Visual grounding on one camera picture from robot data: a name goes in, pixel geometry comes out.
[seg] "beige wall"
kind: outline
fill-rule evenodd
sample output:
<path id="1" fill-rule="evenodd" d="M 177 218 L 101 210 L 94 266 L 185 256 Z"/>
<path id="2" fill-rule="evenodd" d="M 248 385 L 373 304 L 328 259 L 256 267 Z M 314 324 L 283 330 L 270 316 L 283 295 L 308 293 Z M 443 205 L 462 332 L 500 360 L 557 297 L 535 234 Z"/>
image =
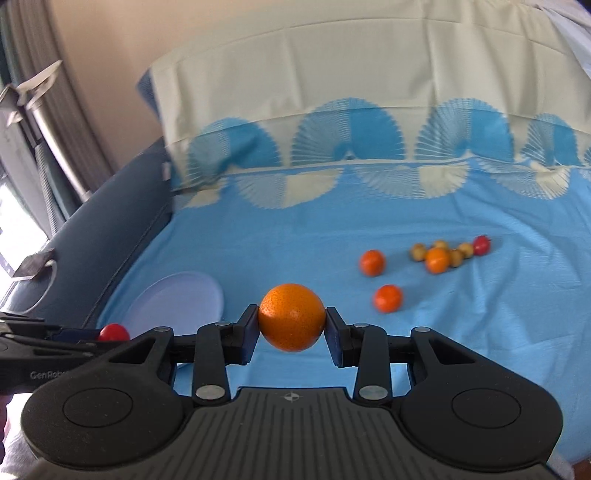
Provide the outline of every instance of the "beige wall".
<path id="1" fill-rule="evenodd" d="M 81 101 L 124 165 L 162 135 L 135 91 L 150 64 L 204 28 L 277 0 L 49 1 Z"/>

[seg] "light purple plate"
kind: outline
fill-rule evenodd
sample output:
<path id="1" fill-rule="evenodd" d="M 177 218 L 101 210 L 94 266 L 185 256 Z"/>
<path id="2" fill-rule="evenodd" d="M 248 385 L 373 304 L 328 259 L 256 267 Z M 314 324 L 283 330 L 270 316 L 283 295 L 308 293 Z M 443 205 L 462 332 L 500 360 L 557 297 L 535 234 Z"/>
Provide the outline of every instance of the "light purple plate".
<path id="1" fill-rule="evenodd" d="M 146 288 L 122 324 L 131 338 L 159 326 L 172 327 L 175 335 L 191 335 L 203 325 L 218 322 L 222 313 L 219 283 L 205 273 L 182 272 Z"/>

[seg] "small yellow-brown fruit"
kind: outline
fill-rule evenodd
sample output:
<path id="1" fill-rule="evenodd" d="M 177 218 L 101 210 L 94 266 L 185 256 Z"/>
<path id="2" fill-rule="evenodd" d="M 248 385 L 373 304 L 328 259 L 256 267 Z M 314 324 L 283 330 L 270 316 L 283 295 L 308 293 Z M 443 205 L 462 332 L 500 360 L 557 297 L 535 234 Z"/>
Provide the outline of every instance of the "small yellow-brown fruit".
<path id="1" fill-rule="evenodd" d="M 472 258 L 474 256 L 474 247 L 472 244 L 464 243 L 457 247 L 457 249 L 462 252 L 464 258 Z"/>
<path id="2" fill-rule="evenodd" d="M 422 262 L 425 260 L 425 255 L 427 255 L 427 247 L 423 244 L 414 244 L 410 249 L 410 257 L 415 262 Z"/>
<path id="3" fill-rule="evenodd" d="M 449 250 L 449 245 L 445 240 L 435 240 L 433 242 L 433 248 L 443 248 L 444 250 Z"/>
<path id="4" fill-rule="evenodd" d="M 449 264 L 452 268 L 459 267 L 462 263 L 464 263 L 464 254 L 459 250 L 450 250 L 449 251 Z"/>

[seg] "curtain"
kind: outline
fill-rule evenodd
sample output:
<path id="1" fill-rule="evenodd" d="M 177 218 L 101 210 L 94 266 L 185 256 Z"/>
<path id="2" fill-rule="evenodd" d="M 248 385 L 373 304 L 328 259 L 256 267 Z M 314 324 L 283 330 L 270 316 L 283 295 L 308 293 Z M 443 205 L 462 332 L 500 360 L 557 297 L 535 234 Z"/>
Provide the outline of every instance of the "curtain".
<path id="1" fill-rule="evenodd" d="M 63 59 L 53 28 L 50 8 L 45 0 L 10 0 L 6 9 L 2 37 L 9 32 L 12 45 L 7 57 L 18 63 L 21 82 L 33 77 L 51 63 Z M 85 186 L 96 191 L 116 171 L 96 138 L 64 62 L 54 86 L 43 97 L 44 112 L 64 150 L 68 162 Z"/>

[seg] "ribbed gray panel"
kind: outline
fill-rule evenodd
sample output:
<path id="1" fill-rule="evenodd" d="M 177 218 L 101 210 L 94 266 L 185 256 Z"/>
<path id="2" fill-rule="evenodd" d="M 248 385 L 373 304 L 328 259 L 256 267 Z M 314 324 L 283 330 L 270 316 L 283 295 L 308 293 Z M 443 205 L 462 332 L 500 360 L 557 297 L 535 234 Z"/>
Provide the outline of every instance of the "ribbed gray panel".
<path id="1" fill-rule="evenodd" d="M 291 393 L 299 395 L 293 398 Z M 172 444 L 111 471 L 71 471 L 44 460 L 25 480 L 555 480 L 543 466 L 473 473 L 432 460 L 389 412 L 348 400 L 341 388 L 243 388 L 223 407 L 201 408 Z"/>

